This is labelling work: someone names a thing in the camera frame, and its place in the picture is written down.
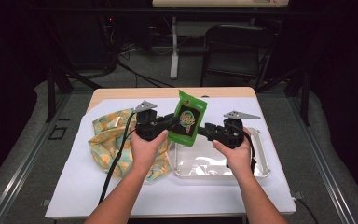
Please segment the aluminium floor rail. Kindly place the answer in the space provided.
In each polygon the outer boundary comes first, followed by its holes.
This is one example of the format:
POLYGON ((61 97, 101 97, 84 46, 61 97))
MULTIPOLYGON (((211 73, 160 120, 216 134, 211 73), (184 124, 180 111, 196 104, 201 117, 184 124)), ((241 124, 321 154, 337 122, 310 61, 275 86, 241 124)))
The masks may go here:
POLYGON ((318 169, 318 172, 324 182, 330 200, 336 208, 337 214, 342 224, 357 224, 355 218, 349 208, 336 179, 324 157, 324 154, 314 136, 310 126, 307 126, 301 117, 299 102, 294 97, 288 98, 289 105, 294 111, 297 123, 301 127, 302 132, 306 135, 310 144, 310 154, 318 169))
POLYGON ((48 100, 42 93, 39 94, 31 117, 0 167, 0 224, 31 173, 42 145, 70 97, 70 94, 58 97, 56 113, 50 122, 46 122, 48 100))

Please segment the person's left hand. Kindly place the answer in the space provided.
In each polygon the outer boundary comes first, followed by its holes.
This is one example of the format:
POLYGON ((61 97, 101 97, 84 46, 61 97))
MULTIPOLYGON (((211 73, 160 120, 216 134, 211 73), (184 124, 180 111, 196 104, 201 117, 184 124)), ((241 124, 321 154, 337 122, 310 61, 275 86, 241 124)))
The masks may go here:
POLYGON ((131 174, 145 177, 158 154, 158 148, 167 139, 168 132, 162 131, 154 140, 146 141, 138 136, 131 125, 131 153, 133 157, 131 174))

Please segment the black folding chair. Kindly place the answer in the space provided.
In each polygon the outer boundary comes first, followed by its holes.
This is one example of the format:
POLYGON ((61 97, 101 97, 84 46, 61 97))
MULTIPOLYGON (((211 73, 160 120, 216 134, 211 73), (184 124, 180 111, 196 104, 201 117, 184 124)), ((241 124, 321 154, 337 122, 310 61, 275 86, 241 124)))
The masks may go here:
POLYGON ((264 78, 277 36, 268 28, 234 24, 215 25, 204 36, 200 86, 208 75, 255 80, 264 78))

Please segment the person's right hand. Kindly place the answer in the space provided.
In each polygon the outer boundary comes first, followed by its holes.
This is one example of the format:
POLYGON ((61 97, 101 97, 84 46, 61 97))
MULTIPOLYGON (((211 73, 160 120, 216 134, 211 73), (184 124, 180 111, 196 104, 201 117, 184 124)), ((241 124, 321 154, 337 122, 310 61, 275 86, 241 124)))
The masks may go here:
POLYGON ((213 147, 222 153, 229 168, 237 179, 253 177, 251 171, 251 146, 247 139, 235 148, 229 148, 217 140, 213 140, 213 147))

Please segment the black metal stand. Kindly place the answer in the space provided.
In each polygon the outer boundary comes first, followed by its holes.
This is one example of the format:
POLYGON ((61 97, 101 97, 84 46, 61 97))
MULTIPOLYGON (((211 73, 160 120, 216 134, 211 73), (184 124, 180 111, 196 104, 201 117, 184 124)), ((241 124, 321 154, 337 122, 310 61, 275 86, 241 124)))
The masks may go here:
POLYGON ((69 94, 73 90, 73 86, 67 77, 67 73, 63 67, 51 68, 47 74, 48 84, 48 117, 50 122, 56 114, 56 91, 58 87, 61 92, 69 94))
POLYGON ((297 68, 289 73, 288 78, 289 83, 284 90, 285 95, 295 97, 301 91, 300 116, 309 126, 310 74, 305 69, 297 68))

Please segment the green seaweed snack packet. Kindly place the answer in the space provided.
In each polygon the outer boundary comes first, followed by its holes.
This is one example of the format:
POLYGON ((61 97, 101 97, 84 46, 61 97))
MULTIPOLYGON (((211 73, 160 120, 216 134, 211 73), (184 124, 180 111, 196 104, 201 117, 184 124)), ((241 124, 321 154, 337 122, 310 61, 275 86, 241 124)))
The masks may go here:
POLYGON ((177 144, 192 147, 206 108, 206 102, 179 91, 179 102, 174 112, 179 118, 179 123, 169 131, 169 139, 177 144))

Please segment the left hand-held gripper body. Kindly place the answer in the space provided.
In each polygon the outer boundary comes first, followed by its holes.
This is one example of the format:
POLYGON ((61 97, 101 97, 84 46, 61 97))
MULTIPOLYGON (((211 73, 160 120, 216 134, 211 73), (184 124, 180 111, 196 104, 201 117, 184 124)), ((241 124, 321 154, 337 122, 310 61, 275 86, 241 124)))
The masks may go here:
POLYGON ((168 125, 164 118, 157 117, 157 106, 146 100, 143 100, 135 107, 136 125, 135 131, 139 137, 146 141, 152 141, 159 136, 168 125))

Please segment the white desk leg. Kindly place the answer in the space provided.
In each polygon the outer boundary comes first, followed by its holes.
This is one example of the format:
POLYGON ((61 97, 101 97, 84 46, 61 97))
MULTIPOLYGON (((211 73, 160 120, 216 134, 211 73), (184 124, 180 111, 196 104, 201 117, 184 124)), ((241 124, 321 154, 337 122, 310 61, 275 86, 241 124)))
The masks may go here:
POLYGON ((171 64, 171 79, 178 78, 178 64, 179 64, 179 56, 178 56, 178 37, 177 37, 177 22, 176 18, 172 18, 172 64, 171 64))

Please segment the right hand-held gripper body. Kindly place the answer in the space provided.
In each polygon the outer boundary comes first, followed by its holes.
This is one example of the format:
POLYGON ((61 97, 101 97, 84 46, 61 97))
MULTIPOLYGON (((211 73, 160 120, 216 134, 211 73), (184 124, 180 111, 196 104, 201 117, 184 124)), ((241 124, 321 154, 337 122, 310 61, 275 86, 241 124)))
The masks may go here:
POLYGON ((235 110, 227 112, 224 117, 224 125, 217 125, 214 128, 215 140, 228 148, 240 146, 244 139, 251 141, 250 135, 243 130, 242 121, 244 119, 260 119, 260 117, 235 110))

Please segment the white plastic tray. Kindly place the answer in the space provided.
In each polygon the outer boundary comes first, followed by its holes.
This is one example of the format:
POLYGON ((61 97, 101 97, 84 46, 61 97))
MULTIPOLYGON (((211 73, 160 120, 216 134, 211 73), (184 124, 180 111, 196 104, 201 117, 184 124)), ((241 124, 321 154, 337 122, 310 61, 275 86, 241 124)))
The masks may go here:
MULTIPOLYGON (((256 178, 267 177, 270 173, 260 131, 248 127, 255 148, 256 178)), ((176 176, 183 179, 234 179, 232 171, 227 168, 226 157, 216 150, 204 136, 198 136, 192 147, 173 144, 168 152, 171 167, 176 176)))

